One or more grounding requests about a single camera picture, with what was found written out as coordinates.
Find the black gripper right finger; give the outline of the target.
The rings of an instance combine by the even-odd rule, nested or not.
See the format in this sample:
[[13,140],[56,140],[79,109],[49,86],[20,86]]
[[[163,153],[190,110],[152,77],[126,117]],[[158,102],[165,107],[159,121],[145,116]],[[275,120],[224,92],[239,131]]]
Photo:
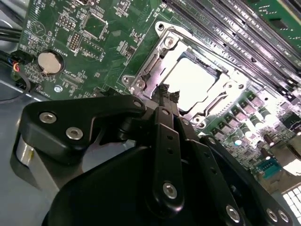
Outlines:
[[177,116],[187,201],[200,226],[292,226],[286,211],[212,136]]

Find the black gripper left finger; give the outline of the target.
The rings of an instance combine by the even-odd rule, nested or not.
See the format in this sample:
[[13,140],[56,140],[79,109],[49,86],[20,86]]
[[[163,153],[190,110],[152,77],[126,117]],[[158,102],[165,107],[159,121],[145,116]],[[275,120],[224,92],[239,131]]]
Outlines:
[[16,174],[44,191],[52,205],[68,182],[131,148],[180,149],[174,129],[179,93],[162,85],[155,100],[115,95],[27,105],[14,147]]

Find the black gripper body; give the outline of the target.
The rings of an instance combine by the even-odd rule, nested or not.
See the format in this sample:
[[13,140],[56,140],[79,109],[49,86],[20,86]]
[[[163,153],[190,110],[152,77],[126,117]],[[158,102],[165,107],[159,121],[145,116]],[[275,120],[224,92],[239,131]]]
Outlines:
[[46,226],[221,226],[178,147],[134,147],[68,182]]

